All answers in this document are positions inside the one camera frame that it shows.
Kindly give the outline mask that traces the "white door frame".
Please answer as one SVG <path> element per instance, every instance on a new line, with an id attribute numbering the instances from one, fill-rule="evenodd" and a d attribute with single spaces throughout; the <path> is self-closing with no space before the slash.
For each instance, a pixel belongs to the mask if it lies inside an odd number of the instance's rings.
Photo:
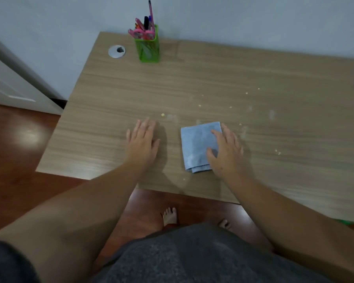
<path id="1" fill-rule="evenodd" d="M 24 80 L 33 85 L 36 89 L 46 95 L 49 99 L 64 108 L 67 100 L 64 99 L 55 89 L 46 83 L 35 71 L 21 61 L 5 45 L 0 42 L 0 61 L 11 68 Z"/>

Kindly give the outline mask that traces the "pink handled scissors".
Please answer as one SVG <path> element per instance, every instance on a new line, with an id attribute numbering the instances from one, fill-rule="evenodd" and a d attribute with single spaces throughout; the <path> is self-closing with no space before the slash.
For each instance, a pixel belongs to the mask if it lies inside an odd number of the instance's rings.
<path id="1" fill-rule="evenodd" d="M 142 30 L 140 28 L 136 28 L 134 30 L 129 29 L 128 33 L 134 39 L 138 40 L 153 41 L 155 39 L 155 32 L 151 30 Z"/>

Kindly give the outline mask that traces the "gray shirt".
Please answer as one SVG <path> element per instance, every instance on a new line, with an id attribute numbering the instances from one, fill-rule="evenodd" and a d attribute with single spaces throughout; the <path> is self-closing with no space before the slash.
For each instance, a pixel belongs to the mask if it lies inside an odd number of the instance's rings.
<path id="1" fill-rule="evenodd" d="M 119 248 L 89 283 L 333 283 L 211 224 L 153 233 Z"/>

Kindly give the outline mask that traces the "green mesh pen holder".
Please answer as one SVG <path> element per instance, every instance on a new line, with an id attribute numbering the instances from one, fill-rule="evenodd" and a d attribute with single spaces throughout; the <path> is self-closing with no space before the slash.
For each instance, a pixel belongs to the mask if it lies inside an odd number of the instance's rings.
<path id="1" fill-rule="evenodd" d="M 155 37 L 152 40 L 134 39 L 141 62 L 158 63 L 160 61 L 159 26 L 155 25 Z"/>

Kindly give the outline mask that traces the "white door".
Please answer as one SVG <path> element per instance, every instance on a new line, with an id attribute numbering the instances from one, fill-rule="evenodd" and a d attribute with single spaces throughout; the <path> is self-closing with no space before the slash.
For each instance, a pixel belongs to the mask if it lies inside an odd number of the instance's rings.
<path id="1" fill-rule="evenodd" d="M 0 61 L 0 105 L 61 115 L 63 109 Z"/>

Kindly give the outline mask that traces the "person's left foot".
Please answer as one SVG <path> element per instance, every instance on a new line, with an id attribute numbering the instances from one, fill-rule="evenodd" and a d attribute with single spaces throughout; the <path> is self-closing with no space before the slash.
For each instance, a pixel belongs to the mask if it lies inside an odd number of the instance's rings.
<path id="1" fill-rule="evenodd" d="M 163 227 L 170 228 L 179 225 L 178 213 L 175 207 L 167 208 L 163 213 L 160 214 L 163 220 Z"/>

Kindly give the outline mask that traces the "person's left hand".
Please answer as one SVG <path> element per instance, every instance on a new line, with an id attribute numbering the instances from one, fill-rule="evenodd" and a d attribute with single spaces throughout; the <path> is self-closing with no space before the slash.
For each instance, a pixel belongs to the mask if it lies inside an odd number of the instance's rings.
<path id="1" fill-rule="evenodd" d="M 156 122 L 150 120 L 150 138 L 140 138 L 140 125 L 144 120 L 137 120 L 132 130 L 132 142 L 126 142 L 124 155 L 125 164 L 137 167 L 142 171 L 149 168 L 156 159 L 156 155 L 152 154 Z"/>

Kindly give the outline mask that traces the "person's right forearm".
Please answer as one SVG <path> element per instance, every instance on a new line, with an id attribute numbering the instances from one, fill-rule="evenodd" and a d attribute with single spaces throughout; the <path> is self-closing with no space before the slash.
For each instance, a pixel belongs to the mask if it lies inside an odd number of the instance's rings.
<path id="1" fill-rule="evenodd" d="M 275 250 L 334 282 L 354 283 L 354 230 L 235 170 L 220 176 Z"/>

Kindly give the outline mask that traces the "long pink pen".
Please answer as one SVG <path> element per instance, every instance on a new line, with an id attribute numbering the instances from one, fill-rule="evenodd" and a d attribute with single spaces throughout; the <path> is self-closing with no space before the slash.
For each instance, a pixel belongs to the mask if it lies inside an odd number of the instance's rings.
<path id="1" fill-rule="evenodd" d="M 148 5 L 149 5 L 149 15 L 152 16 L 152 26 L 153 26 L 153 32 L 156 31 L 155 29 L 155 25 L 154 25 L 154 17 L 153 17 L 153 12 L 152 12 L 152 4 L 151 4 L 151 0 L 148 0 Z"/>

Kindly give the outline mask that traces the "scattered crumbs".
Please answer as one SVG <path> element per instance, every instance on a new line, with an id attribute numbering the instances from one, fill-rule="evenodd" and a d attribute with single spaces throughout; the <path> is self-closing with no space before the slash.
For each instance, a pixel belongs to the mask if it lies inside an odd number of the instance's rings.
<path id="1" fill-rule="evenodd" d="M 247 145 L 255 145 L 261 128 L 271 128 L 273 110 L 256 104 L 256 92 L 214 89 L 171 96 L 158 106 L 158 116 L 178 127 L 220 122 L 226 124 Z"/>

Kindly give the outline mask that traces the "person's left forearm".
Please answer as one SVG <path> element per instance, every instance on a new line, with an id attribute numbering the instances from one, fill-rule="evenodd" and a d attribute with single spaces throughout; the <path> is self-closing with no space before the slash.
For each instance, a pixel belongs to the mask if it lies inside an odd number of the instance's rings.
<path id="1" fill-rule="evenodd" d="M 0 230 L 43 283 L 86 279 L 147 164 L 118 168 L 47 200 Z"/>

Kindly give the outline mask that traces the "blue cleaning cloth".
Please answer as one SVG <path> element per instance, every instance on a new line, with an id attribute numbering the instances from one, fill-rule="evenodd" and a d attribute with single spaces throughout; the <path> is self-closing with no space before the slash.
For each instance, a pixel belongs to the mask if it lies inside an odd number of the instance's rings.
<path id="1" fill-rule="evenodd" d="M 211 130 L 222 132 L 220 122 L 180 129 L 183 161 L 187 171 L 198 173 L 212 170 L 207 158 L 207 148 L 211 148 L 214 156 L 217 156 L 218 143 Z"/>

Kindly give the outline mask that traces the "person's right hand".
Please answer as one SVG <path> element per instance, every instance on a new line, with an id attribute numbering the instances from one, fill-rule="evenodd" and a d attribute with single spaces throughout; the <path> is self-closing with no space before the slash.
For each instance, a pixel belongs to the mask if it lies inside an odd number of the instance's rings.
<path id="1" fill-rule="evenodd" d="M 222 131 L 211 130 L 217 140 L 217 164 L 211 166 L 214 174 L 225 181 L 240 173 L 242 157 L 239 157 L 239 147 L 242 146 L 236 134 L 232 131 L 232 145 L 227 144 Z"/>

